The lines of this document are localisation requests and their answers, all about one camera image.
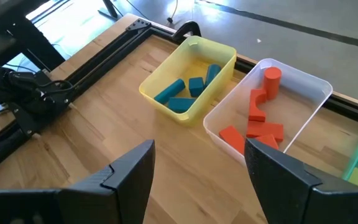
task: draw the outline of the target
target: yellow plastic bin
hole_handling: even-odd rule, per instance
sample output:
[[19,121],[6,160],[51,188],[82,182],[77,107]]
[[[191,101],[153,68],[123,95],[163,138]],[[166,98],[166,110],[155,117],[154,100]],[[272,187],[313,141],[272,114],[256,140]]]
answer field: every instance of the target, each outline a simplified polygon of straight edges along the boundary
[[[198,36],[188,37],[157,69],[140,84],[140,93],[159,111],[178,121],[180,124],[192,125],[207,105],[216,97],[231,79],[236,50],[217,42]],[[191,97],[188,90],[189,78],[203,77],[205,82],[208,66],[216,63],[222,70],[211,84],[197,98],[187,112],[178,114],[165,105],[154,100],[178,78],[183,79],[186,89],[177,97]]]

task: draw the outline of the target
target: white plastic bin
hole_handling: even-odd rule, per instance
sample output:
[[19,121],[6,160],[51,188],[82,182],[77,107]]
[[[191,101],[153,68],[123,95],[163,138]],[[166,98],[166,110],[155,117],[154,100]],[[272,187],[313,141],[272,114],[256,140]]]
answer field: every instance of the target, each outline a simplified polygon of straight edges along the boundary
[[203,123],[214,143],[244,165],[244,156],[224,142],[219,137],[219,132],[233,125],[245,137],[250,91],[261,88],[264,71],[269,67],[277,67],[282,71],[280,90],[276,99],[267,101],[258,108],[266,112],[266,122],[284,124],[284,141],[279,143],[279,150],[284,153],[333,92],[333,87],[325,80],[271,58],[261,60],[207,114]]

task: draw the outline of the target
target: wooden tabletop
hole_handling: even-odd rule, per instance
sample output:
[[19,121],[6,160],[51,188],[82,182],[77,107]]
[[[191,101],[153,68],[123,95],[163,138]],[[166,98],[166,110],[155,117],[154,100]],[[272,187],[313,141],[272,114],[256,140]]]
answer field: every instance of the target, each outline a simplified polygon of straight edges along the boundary
[[[126,15],[52,72],[64,79],[138,17]],[[67,111],[0,164],[0,188],[66,187],[100,170],[145,139],[155,139],[153,186],[144,223],[267,223],[246,167],[206,134],[156,111],[139,85],[175,49],[150,37],[73,102]],[[245,74],[235,72],[216,105]],[[13,117],[0,117],[0,129]],[[320,109],[288,154],[340,176],[358,143],[358,123]]]

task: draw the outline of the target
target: concrete floor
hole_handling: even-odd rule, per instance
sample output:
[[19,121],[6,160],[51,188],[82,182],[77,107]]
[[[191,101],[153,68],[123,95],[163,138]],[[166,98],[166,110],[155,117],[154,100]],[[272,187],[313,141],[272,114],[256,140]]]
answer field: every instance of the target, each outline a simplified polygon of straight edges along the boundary
[[[358,38],[358,1],[353,0],[209,0],[226,6]],[[151,21],[167,25],[175,0],[130,0]],[[121,13],[141,16],[126,0],[113,3]],[[96,10],[101,1],[72,0],[64,10],[54,12],[37,24],[62,55],[80,50],[113,21]],[[194,20],[203,37],[237,49],[240,54],[260,60],[274,58],[329,81],[335,91],[358,99],[358,47],[265,22],[223,12],[195,0],[179,0],[173,28]],[[22,65],[31,66],[27,60]]]

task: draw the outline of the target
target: red wooden block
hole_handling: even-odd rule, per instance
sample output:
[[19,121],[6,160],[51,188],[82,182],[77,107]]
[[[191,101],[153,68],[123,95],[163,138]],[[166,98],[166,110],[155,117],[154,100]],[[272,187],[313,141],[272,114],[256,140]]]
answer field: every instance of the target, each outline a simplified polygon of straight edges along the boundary
[[250,121],[265,121],[266,113],[258,108],[258,105],[266,102],[265,90],[251,90],[249,98],[249,115]]
[[247,138],[256,138],[268,134],[273,134],[274,139],[277,142],[282,142],[284,140],[284,125],[269,122],[248,121]]
[[259,137],[256,137],[255,139],[260,141],[263,144],[266,144],[266,145],[278,150],[278,144],[277,144],[276,140],[274,140],[273,134],[259,136]]
[[219,136],[234,149],[244,155],[244,147],[246,145],[246,140],[242,135],[236,130],[235,127],[229,126],[219,132]]
[[279,68],[270,67],[265,70],[263,89],[266,90],[267,100],[272,100],[277,96],[281,76]]

